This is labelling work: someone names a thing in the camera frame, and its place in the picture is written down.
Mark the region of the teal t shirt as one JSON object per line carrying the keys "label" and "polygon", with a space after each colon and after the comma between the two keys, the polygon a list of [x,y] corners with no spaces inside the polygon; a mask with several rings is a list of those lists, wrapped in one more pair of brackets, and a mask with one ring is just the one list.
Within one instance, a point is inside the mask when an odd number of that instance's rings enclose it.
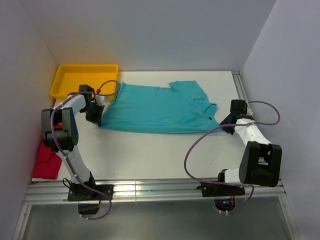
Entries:
{"label": "teal t shirt", "polygon": [[195,80],[167,87],[122,83],[101,118],[101,128],[152,134],[197,134],[217,127],[217,104]]}

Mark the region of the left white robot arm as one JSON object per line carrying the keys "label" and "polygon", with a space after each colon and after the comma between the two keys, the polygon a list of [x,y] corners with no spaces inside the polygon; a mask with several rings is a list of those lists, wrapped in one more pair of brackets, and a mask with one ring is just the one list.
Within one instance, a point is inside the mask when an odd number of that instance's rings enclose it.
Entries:
{"label": "left white robot arm", "polygon": [[98,104],[92,96],[95,90],[88,85],[80,85],[81,94],[68,97],[68,102],[60,108],[41,111],[41,127],[43,144],[55,152],[66,165],[71,176],[69,189],[86,200],[96,197],[98,188],[91,171],[85,166],[78,149],[79,132],[75,115],[85,113],[85,119],[101,126],[104,106]]}

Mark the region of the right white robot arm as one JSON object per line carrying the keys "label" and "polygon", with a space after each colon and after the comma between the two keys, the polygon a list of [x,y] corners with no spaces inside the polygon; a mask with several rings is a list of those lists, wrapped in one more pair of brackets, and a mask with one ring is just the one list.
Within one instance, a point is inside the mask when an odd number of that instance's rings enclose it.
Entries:
{"label": "right white robot arm", "polygon": [[238,134],[245,150],[239,168],[224,169],[219,173],[217,191],[227,195],[234,185],[241,184],[275,187],[280,178],[282,147],[267,140],[255,124],[253,116],[243,110],[231,110],[220,125],[224,125],[224,132]]}

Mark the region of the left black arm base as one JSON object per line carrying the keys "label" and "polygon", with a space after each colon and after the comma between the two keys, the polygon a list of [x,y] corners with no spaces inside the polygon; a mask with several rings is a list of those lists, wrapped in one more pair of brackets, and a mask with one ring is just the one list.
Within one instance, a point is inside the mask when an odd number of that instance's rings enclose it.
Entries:
{"label": "left black arm base", "polygon": [[100,210],[102,201],[112,200],[114,193],[113,184],[96,184],[91,175],[84,184],[96,191],[89,190],[79,183],[73,183],[67,178],[62,179],[62,183],[68,188],[68,202],[88,202],[78,204],[78,213],[80,215],[95,215]]}

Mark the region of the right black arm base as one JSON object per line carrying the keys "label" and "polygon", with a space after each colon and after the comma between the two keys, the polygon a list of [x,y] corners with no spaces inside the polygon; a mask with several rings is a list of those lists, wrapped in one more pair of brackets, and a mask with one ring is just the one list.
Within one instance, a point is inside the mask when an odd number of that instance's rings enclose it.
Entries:
{"label": "right black arm base", "polygon": [[214,198],[215,207],[222,212],[230,212],[236,208],[236,197],[244,196],[244,187],[221,185],[221,184],[208,184],[201,182],[196,187],[201,191],[204,198]]}

